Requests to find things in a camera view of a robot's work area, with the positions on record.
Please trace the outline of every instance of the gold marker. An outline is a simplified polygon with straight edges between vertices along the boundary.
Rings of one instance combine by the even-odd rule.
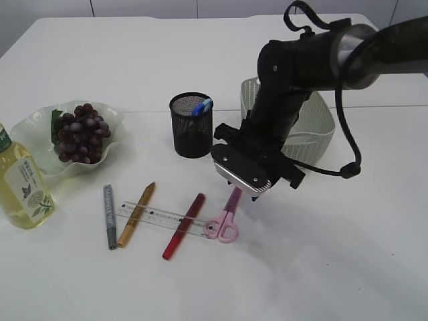
[[[142,197],[138,201],[138,205],[147,205],[150,201],[150,198],[152,197],[154,193],[154,188],[156,187],[156,183],[151,183],[146,189],[144,190],[144,193],[142,194]],[[131,236],[132,233],[134,233],[135,227],[137,226],[138,222],[141,219],[141,215],[144,212],[144,207],[135,207],[134,211],[132,212],[128,223],[125,226],[125,229],[122,232],[122,235],[120,236],[118,247],[125,247]]]

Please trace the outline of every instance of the red marker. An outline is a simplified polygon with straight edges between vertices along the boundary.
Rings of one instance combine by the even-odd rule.
[[[205,202],[205,195],[202,193],[199,193],[198,196],[196,196],[196,199],[193,201],[192,206],[190,206],[190,209],[187,211],[186,217],[195,218],[199,214],[204,202]],[[189,230],[190,226],[192,225],[192,223],[193,223],[192,219],[183,219],[181,221],[181,224],[175,231],[173,238],[170,240],[167,248],[162,254],[162,257],[164,259],[169,261],[172,258],[178,246],[184,240],[185,235]]]

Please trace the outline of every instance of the gray marker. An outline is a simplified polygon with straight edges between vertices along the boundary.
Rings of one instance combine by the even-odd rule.
[[[106,212],[108,248],[116,249],[118,247],[118,240],[116,238],[116,216],[114,214],[112,185],[104,186],[104,209]]]

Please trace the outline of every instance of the blue pen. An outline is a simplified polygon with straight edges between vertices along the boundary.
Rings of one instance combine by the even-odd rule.
[[[200,103],[195,109],[192,111],[192,116],[199,116],[204,112],[207,112],[214,106],[213,100],[208,98]]]

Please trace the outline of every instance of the scissor handle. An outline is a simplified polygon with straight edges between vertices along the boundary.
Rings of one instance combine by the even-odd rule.
[[[217,239],[219,239],[219,241],[221,243],[231,243],[236,241],[236,239],[239,236],[239,230],[238,230],[238,226],[236,224],[234,224],[234,222],[232,222],[233,220],[233,215],[232,213],[230,213],[227,217],[226,220],[228,220],[230,218],[230,222],[226,222],[223,224],[223,226],[221,227]]]
[[[222,228],[225,218],[226,218],[227,212],[222,211],[220,216],[216,219],[210,219],[205,226],[203,227],[203,230],[205,234],[207,234],[207,237],[209,239],[217,239],[219,236],[220,229]]]

